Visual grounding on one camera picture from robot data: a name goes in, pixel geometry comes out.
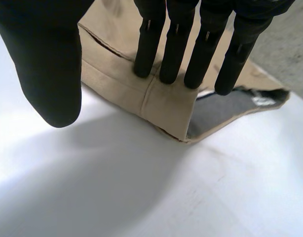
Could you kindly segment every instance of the robotic hand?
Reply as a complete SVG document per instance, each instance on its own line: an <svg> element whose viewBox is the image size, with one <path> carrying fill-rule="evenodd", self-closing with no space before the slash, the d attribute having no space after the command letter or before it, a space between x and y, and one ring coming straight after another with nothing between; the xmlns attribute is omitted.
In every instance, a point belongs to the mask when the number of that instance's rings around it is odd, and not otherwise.
<svg viewBox="0 0 303 237"><path fill-rule="evenodd" d="M94 0L0 0L0 34L14 61L24 95L54 127L72 124L81 107L81 45L77 23ZM173 83L188 42L199 0L167 0L171 19L160 80ZM143 17L134 72L146 77L155 59L165 21L165 0L134 0ZM228 94L258 35L273 16L294 0L202 0L201 30L185 75L189 88L200 86L224 31L237 13L234 34L216 81Z"/></svg>
<svg viewBox="0 0 303 237"><path fill-rule="evenodd" d="M146 77L151 71L166 12L165 0L134 0L143 23L134 72ZM199 0L167 0L171 20L160 69L160 80L175 81L192 28ZM185 74L185 86L198 88L205 76L231 12L236 12L234 33L215 83L219 95L229 94L255 45L274 16L288 10L294 0L201 0L201 29Z"/></svg>

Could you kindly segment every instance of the khaki fabric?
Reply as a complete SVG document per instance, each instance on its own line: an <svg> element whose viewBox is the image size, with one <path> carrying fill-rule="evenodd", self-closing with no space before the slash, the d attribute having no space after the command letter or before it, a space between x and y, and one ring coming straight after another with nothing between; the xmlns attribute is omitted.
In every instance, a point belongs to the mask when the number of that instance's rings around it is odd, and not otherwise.
<svg viewBox="0 0 303 237"><path fill-rule="evenodd" d="M135 76L132 68L141 22L133 0L96 0L79 22L83 58L81 79L105 99L148 120L173 138L186 143L201 140L244 114L278 108L288 99L288 93L284 93L282 85L250 61L246 63L236 83L236 87L241 88L240 92L237 90L236 93L232 92L231 96L224 98L218 95L210 96L210 103L206 103L208 101L206 97L197 99L199 90L210 91L214 88L215 79L230 42L230 32L223 34L200 89L190 90L184 87L183 75L200 29L198 15L175 83L164 85L157 76L170 24L168 18L151 74L146 79ZM279 93L279 97L278 93L267 94L266 97L272 102L263 103L260 107L260 104L252 100L256 99L256 95L249 92L250 89L282 93ZM239 98L247 100L247 103L242 103ZM225 108L233 110L227 109L226 116L221 116ZM218 123L208 124L207 119L202 118L202 114L211 114L211 111L215 111L215 117L212 116L210 119L219 121Z"/></svg>

